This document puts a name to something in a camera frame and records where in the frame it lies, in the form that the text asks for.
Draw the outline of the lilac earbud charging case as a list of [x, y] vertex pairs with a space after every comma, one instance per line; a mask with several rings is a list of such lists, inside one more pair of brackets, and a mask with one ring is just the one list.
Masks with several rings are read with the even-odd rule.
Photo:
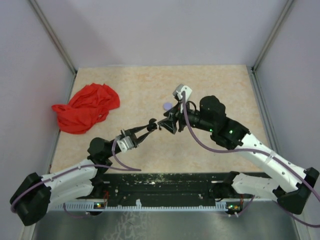
[[172, 107], [173, 107], [173, 104], [170, 103], [170, 102], [165, 102], [165, 103], [163, 104], [163, 109], [164, 109], [165, 111], [169, 111]]

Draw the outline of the black round case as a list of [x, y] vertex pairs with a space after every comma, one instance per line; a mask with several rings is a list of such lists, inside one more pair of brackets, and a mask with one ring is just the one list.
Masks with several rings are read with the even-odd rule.
[[155, 118], [151, 118], [147, 125], [147, 131], [153, 132], [154, 130], [158, 129], [157, 120]]

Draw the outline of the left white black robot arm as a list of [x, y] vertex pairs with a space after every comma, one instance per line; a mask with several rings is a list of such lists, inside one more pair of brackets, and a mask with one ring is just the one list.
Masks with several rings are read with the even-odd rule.
[[112, 140], [95, 137], [90, 141], [88, 157], [80, 163], [56, 173], [29, 174], [9, 200], [11, 212], [24, 226], [30, 226], [60, 204], [87, 196], [101, 197], [104, 186], [95, 178], [114, 168], [110, 158], [137, 148], [156, 129], [156, 123], [149, 123], [121, 130]]

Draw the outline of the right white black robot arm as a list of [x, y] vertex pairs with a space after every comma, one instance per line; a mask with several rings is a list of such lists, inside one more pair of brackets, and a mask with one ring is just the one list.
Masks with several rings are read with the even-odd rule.
[[225, 105], [214, 95], [203, 97], [198, 110], [189, 108], [184, 95], [177, 100], [177, 105], [164, 113], [165, 119], [158, 122], [160, 128], [175, 134], [187, 127], [202, 148], [219, 154], [238, 153], [269, 176], [230, 172], [223, 185], [227, 197], [259, 196], [295, 215], [303, 212], [311, 194], [319, 197], [314, 190], [319, 171], [299, 167], [265, 146], [248, 128], [227, 117]]

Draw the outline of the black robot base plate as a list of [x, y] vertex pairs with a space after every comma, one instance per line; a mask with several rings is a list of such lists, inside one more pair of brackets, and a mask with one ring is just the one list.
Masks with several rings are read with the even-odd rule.
[[86, 200], [102, 199], [109, 207], [213, 207], [216, 201], [250, 199], [223, 182], [226, 173], [109, 173], [95, 177]]

